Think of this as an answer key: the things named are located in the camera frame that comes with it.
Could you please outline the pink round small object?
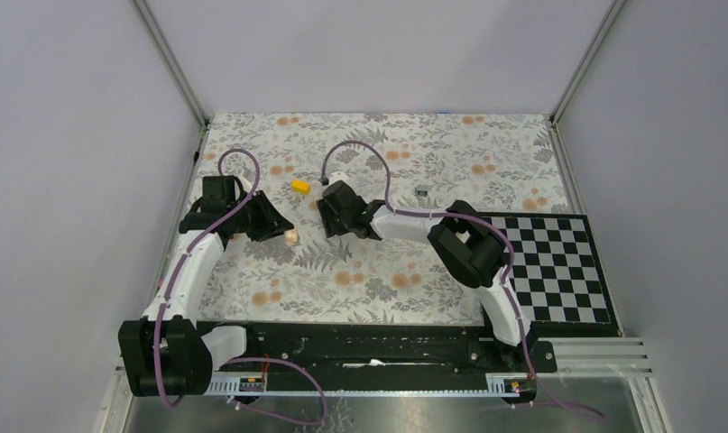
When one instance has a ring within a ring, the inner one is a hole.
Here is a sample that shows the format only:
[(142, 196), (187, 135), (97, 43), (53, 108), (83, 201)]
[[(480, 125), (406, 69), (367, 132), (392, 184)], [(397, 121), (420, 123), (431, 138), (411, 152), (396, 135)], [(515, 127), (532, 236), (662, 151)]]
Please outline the pink round small object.
[(286, 244), (295, 245), (299, 242), (299, 231), (297, 229), (291, 229), (284, 232), (284, 239)]

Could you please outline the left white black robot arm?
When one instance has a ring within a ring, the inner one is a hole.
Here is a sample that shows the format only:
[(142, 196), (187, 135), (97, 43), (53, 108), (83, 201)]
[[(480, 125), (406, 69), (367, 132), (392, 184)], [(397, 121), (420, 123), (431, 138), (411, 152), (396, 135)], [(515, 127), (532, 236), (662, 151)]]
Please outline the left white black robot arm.
[(254, 184), (237, 176), (206, 176), (202, 195), (179, 224), (169, 270), (141, 318), (125, 321), (118, 343), (136, 397), (202, 395), (228, 361), (253, 369), (259, 344), (244, 327), (223, 325), (202, 334), (198, 313), (212, 272), (234, 235), (255, 242), (284, 236), (295, 226)]

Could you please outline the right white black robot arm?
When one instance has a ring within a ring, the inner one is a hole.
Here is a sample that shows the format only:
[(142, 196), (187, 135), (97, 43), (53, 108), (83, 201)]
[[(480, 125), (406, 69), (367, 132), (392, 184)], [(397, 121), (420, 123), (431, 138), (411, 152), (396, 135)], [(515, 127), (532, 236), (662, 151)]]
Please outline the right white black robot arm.
[(457, 200), (446, 210), (396, 208), (384, 200), (365, 202), (339, 180), (328, 186), (317, 206), (328, 237), (353, 234), (430, 245), (458, 283), (476, 290), (493, 337), (501, 343), (502, 366), (519, 372), (533, 361), (530, 321), (511, 284), (511, 241), (468, 203)]

